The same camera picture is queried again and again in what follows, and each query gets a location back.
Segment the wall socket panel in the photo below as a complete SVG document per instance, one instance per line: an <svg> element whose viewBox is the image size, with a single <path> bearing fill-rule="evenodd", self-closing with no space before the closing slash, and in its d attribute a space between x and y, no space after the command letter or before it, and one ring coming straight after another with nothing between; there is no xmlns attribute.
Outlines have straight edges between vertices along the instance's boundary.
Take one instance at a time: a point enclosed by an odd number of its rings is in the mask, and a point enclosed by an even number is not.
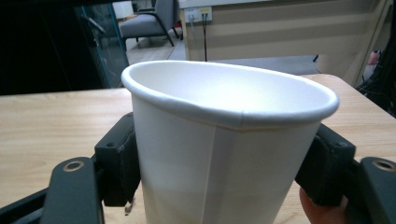
<svg viewBox="0 0 396 224"><path fill-rule="evenodd" d="M212 20L212 7L188 7L184 9L187 22L201 22Z"/></svg>

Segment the glass partition panel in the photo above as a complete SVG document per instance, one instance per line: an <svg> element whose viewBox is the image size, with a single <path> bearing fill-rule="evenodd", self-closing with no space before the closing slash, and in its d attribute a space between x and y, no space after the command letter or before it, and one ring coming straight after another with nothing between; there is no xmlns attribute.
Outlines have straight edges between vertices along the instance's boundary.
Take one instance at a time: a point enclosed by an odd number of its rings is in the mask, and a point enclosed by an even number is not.
<svg viewBox="0 0 396 224"><path fill-rule="evenodd" d="M104 88L119 88L128 59L110 3L75 8Z"/></svg>

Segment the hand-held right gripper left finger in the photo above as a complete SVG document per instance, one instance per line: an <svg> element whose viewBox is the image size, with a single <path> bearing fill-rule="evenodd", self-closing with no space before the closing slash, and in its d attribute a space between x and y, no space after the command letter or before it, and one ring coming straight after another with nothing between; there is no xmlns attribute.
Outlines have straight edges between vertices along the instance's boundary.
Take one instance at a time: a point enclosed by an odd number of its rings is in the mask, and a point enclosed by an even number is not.
<svg viewBox="0 0 396 224"><path fill-rule="evenodd" d="M96 144L94 161L100 199L129 215L141 179L133 113L124 115Z"/></svg>

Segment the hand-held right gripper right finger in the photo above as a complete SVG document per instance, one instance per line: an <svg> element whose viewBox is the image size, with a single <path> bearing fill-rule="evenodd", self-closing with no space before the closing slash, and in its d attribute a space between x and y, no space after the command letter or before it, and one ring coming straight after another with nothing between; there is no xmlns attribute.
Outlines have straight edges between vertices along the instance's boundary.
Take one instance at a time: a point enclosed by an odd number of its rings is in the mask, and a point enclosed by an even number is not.
<svg viewBox="0 0 396 224"><path fill-rule="evenodd" d="M297 184L317 205L339 205L345 170L353 162L356 147L324 124L295 177Z"/></svg>

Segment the pink object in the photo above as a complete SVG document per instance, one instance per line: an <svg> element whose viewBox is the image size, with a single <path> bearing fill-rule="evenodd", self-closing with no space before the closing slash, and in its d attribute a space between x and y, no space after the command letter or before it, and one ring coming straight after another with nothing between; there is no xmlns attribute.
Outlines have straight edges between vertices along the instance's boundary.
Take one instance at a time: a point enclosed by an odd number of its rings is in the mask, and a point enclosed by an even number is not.
<svg viewBox="0 0 396 224"><path fill-rule="evenodd" d="M381 55L381 51L380 50L375 50L370 54L369 60L368 60L368 64L369 65L374 65L377 64L379 61Z"/></svg>

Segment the single white paper cup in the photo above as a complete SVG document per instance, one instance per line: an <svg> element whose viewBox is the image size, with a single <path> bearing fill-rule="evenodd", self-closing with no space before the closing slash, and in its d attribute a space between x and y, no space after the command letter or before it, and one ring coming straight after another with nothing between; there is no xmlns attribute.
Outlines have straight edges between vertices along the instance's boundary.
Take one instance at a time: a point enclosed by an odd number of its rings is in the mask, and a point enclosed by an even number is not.
<svg viewBox="0 0 396 224"><path fill-rule="evenodd" d="M315 81L225 63L127 67L148 224L273 224L320 123Z"/></svg>

